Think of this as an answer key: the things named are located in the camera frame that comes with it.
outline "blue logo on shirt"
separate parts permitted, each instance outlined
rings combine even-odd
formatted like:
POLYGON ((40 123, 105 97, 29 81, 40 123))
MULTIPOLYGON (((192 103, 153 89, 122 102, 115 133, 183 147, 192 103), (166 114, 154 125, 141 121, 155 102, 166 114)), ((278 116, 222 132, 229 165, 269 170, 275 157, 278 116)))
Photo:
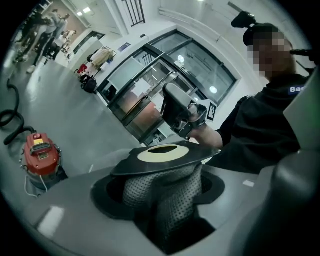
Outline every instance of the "blue logo on shirt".
POLYGON ((303 91, 304 88, 305 88, 304 85, 291 86, 291 87, 289 87, 289 92, 288 92, 288 94, 289 94, 289 95, 298 94, 298 93, 300 93, 301 91, 303 91))

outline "black hose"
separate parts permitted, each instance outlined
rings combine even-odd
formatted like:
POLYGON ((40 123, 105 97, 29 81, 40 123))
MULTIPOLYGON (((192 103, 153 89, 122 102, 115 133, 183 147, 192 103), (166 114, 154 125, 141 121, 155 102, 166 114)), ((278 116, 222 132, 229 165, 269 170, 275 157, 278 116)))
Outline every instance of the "black hose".
POLYGON ((25 119, 24 117, 18 113, 18 107, 19 107, 19 103, 20 103, 20 96, 19 96, 19 91, 18 88, 16 86, 14 86, 13 84, 10 84, 10 79, 8 79, 6 87, 8 89, 13 89, 15 91, 15 106, 14 106, 14 110, 12 109, 6 109, 2 112, 0 112, 0 127, 4 127, 7 124, 9 124, 14 117, 17 117, 20 119, 20 123, 18 128, 11 133, 8 137, 5 138, 4 140, 4 145, 9 145, 19 134, 29 131, 32 134, 36 133, 37 131, 32 128, 31 126, 26 126, 25 127, 25 119), (7 118, 5 121, 2 121, 4 116, 9 116, 9 118, 7 118))

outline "red vacuum cleaner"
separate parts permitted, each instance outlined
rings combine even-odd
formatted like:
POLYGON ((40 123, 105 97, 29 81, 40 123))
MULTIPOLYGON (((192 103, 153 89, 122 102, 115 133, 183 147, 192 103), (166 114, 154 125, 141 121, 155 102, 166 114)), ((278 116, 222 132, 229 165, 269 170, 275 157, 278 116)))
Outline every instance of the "red vacuum cleaner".
POLYGON ((62 156, 60 148, 48 138, 46 133, 38 133, 31 126, 24 126, 25 120, 18 113, 20 102, 19 92, 16 86, 7 83, 8 89, 13 89, 16 95, 16 103, 14 110, 7 109, 0 112, 0 127, 6 126, 11 120, 16 117, 20 120, 18 128, 11 133, 5 140, 4 144, 9 145, 19 134, 23 132, 31 132, 26 137, 26 143, 21 149, 21 169, 25 171, 24 190, 32 197, 38 198, 43 192, 47 192, 52 186, 58 182, 68 178, 64 169, 61 166, 62 156), (27 189, 28 180, 34 186, 33 193, 27 189))

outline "gray floor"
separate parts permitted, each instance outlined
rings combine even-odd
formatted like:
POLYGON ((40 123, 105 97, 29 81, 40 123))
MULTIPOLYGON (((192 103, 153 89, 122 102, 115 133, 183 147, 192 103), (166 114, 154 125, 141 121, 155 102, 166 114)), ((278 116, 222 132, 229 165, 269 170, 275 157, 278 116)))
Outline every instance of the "gray floor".
MULTIPOLYGON (((72 71, 50 60, 32 75, 26 74, 32 60, 3 68, 0 111, 14 108, 14 92, 6 87, 14 71, 11 81, 19 89, 18 111, 25 125, 47 133, 61 148, 62 165, 69 177, 87 173, 96 159, 111 152, 140 147, 96 95, 80 88, 72 71)), ((11 206, 20 212, 34 200, 24 191, 25 174, 19 164, 26 134, 19 135, 9 146, 2 143, 16 127, 17 123, 12 121, 0 130, 0 188, 11 206)))

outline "black cap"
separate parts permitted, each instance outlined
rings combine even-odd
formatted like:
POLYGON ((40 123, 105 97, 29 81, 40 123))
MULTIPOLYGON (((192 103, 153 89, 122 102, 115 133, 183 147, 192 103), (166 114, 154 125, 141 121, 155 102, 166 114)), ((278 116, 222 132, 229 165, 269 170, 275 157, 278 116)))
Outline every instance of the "black cap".
POLYGON ((249 27, 243 35, 243 42, 246 46, 254 45, 254 38, 257 38, 255 34, 259 33, 261 38, 272 38, 272 33, 278 33, 281 31, 270 23, 256 23, 254 26, 249 27))

